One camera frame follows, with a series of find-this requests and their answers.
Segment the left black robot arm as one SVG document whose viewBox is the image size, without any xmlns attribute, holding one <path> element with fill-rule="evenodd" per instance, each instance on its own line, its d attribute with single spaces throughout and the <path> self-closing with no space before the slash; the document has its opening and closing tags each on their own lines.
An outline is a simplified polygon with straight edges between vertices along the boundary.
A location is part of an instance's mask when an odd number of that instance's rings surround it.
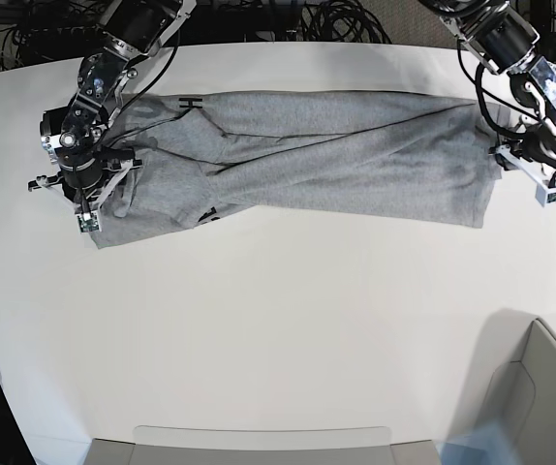
<svg viewBox="0 0 556 465">
<path fill-rule="evenodd" d="M 556 66 L 538 52 L 540 35 L 508 1 L 422 1 L 451 32 L 459 50 L 479 61 L 473 85 L 480 113 L 502 138 L 492 149 L 506 170 L 519 169 L 546 194 L 556 195 Z M 485 72 L 509 77 L 520 123 L 496 123 L 485 102 Z"/>
</svg>

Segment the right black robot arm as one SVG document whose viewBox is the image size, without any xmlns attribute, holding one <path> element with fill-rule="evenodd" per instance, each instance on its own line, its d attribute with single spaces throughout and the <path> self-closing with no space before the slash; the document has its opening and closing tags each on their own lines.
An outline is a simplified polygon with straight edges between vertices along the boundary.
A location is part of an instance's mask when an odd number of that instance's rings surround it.
<svg viewBox="0 0 556 465">
<path fill-rule="evenodd" d="M 96 230 L 103 203 L 142 165 L 134 150 L 116 149 L 107 140 L 129 107 L 123 90 L 137 77 L 138 64 L 155 56 L 195 7 L 193 1 L 112 2 L 101 22 L 101 46 L 81 61 L 75 95 L 43 115 L 41 144 L 59 171 L 36 177 L 28 189 L 62 193 L 85 230 Z"/>
</svg>

